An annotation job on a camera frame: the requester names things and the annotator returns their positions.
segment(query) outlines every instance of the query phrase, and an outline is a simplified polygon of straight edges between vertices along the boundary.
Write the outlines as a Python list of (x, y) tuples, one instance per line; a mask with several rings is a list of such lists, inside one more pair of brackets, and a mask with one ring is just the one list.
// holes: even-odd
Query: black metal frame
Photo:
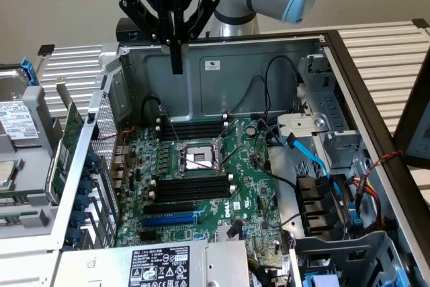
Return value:
[(430, 48), (424, 58), (415, 84), (403, 109), (393, 139), (397, 148), (405, 153), (407, 165), (430, 169), (430, 160), (406, 155), (424, 111), (430, 102)]
[[(315, 30), (311, 32), (200, 38), (193, 43), (210, 44), (215, 42), (264, 40), (316, 35), (322, 35), (325, 39), (325, 44), (322, 45), (330, 48), (378, 156), (382, 157), (383, 155), (397, 151), (398, 149), (394, 145), (393, 138), (338, 31)], [(150, 44), (151, 42), (145, 41), (120, 42), (121, 46), (147, 46)], [(383, 163), (382, 166), (390, 180), (404, 215), (408, 219), (408, 223), (421, 248), (425, 261), (430, 267), (430, 239), (428, 239), (428, 232), (430, 232), (430, 209), (424, 201), (402, 157), (393, 157)]]

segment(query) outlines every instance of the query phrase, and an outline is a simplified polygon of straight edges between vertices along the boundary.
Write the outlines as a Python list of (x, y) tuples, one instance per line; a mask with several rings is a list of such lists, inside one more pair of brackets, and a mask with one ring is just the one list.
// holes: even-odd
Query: perforated metal mesh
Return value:
[[(97, 117), (97, 125), (99, 126), (99, 138), (106, 138), (117, 133), (114, 115), (110, 105), (109, 96), (104, 93), (100, 101), (99, 115)], [(105, 140), (92, 140), (91, 146), (94, 153), (106, 158), (107, 168), (110, 169), (112, 158), (114, 156), (116, 137), (107, 138)]]

